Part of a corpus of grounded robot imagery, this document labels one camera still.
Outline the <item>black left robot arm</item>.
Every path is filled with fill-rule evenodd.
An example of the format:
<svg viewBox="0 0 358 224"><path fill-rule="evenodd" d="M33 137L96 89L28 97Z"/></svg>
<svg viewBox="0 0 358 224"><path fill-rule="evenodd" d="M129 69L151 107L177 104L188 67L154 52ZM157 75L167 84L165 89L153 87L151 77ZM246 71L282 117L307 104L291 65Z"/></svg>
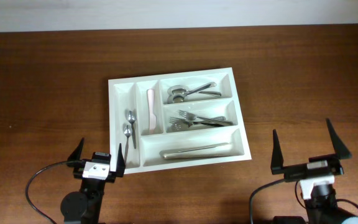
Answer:
<svg viewBox="0 0 358 224"><path fill-rule="evenodd" d="M82 159L85 140L69 155L67 166L73 169L73 177L81 180L80 189L67 194L60 211L66 224L98 223L106 183L114 182L110 168L111 155L95 152L91 159Z"/></svg>

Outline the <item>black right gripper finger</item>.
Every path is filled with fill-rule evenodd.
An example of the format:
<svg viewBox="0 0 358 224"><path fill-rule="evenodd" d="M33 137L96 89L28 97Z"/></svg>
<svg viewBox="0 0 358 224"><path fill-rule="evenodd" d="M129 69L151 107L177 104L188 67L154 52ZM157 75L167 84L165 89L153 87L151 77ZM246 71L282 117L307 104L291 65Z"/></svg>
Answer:
<svg viewBox="0 0 358 224"><path fill-rule="evenodd" d="M348 150L347 146L342 142L341 138L337 135L334 126L329 118L326 118L326 125L334 148L335 155L338 159L351 159L352 153Z"/></svg>
<svg viewBox="0 0 358 224"><path fill-rule="evenodd" d="M273 151L270 163L270 169L273 175L283 173L283 154L280 147L277 131L273 130Z"/></svg>

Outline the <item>white plastic knife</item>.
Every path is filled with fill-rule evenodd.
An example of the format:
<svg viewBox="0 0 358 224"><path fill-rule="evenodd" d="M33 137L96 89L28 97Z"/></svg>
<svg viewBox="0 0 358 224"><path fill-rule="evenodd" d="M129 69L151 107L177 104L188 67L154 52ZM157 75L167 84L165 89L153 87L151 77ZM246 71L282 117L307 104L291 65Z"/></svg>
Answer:
<svg viewBox="0 0 358 224"><path fill-rule="evenodd" d="M147 101L149 105L149 134L153 134L157 125L157 117L154 114L154 101L155 101L154 89L147 90Z"/></svg>

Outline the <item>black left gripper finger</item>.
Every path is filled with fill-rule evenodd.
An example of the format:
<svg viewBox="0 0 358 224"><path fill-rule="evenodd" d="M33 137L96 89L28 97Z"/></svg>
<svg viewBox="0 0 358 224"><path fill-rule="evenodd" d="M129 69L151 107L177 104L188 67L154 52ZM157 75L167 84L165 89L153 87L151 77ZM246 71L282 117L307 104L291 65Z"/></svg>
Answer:
<svg viewBox="0 0 358 224"><path fill-rule="evenodd" d="M79 144L77 145L77 147L68 156L67 161L78 161L78 160L80 160L84 143L85 143L85 139L81 138L81 140L80 140Z"/></svg>
<svg viewBox="0 0 358 224"><path fill-rule="evenodd" d="M116 177L123 177L126 169L126 162L122 153L122 144L119 144L116 162Z"/></svg>

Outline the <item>metal fork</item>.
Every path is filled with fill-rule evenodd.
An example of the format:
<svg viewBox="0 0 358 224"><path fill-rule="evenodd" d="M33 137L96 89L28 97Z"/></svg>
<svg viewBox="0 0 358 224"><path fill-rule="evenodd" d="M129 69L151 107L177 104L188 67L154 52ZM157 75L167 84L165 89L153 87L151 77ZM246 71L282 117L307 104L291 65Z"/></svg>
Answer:
<svg viewBox="0 0 358 224"><path fill-rule="evenodd" d="M190 112L183 111L183 110L179 110L178 114L182 118L184 118L184 119L186 119L188 121L196 121L197 119L200 119L202 121L207 121L207 122L214 123L214 124L219 124L219 125L222 125L222 126L232 126L232 125L234 125L234 123L232 121L221 121L221 120L213 119L213 118L205 118L205 117L197 116L194 113L190 113Z"/></svg>
<svg viewBox="0 0 358 224"><path fill-rule="evenodd" d="M208 128L218 128L217 126L205 125L205 124L193 124L191 126L187 124L173 124L171 125L170 129L172 132L180 132L180 131L192 131L192 130L199 130L199 129L208 129Z"/></svg>
<svg viewBox="0 0 358 224"><path fill-rule="evenodd" d="M214 117L214 118L217 119L217 120L220 120L220 121L225 121L226 120L225 116L217 116L217 117ZM188 122L188 120L183 119L183 118L170 117L169 122L171 122L171 123L184 123L184 122ZM211 122L201 120L198 123L211 123Z"/></svg>

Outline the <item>small metal spoon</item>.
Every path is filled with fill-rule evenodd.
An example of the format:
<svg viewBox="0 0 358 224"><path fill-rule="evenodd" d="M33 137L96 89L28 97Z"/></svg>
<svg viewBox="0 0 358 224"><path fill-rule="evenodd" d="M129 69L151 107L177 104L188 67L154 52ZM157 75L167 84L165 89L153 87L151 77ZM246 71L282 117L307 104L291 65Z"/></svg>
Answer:
<svg viewBox="0 0 358 224"><path fill-rule="evenodd" d="M129 110L126 114L126 119L131 124L132 142L133 142L134 149L136 149L137 143L136 143L136 133L135 133L135 122L137 121L137 118L135 116L135 113L133 111Z"/></svg>
<svg viewBox="0 0 358 224"><path fill-rule="evenodd" d="M127 161L127 155L129 150L129 138L132 136L132 128L130 125L125 125L123 129L124 135L126 137L126 145L124 148L124 161Z"/></svg>

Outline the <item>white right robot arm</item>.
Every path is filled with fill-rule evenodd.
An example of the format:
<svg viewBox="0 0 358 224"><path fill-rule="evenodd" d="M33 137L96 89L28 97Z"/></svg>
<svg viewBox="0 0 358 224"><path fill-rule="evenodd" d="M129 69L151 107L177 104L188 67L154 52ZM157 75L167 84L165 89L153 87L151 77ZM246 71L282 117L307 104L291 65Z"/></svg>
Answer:
<svg viewBox="0 0 358 224"><path fill-rule="evenodd" d="M337 135L330 119L326 125L334 148L334 154L311 157L307 163L285 166L280 141L276 130L272 131L273 149L270 169L273 175L282 175L275 180L254 190L249 197L249 218L253 223L253 201L255 195L263 189L293 182L301 188L297 201L304 206L308 223L358 223L358 216L338 207L333 187L334 178L343 175L343 159L350 159L352 154ZM242 161L245 147L239 146L241 140L233 131L225 135L218 131L216 135L208 133L200 137L195 133L173 134L143 138L140 141L140 167L128 167L128 174L166 170L180 167L199 166L219 162Z"/></svg>

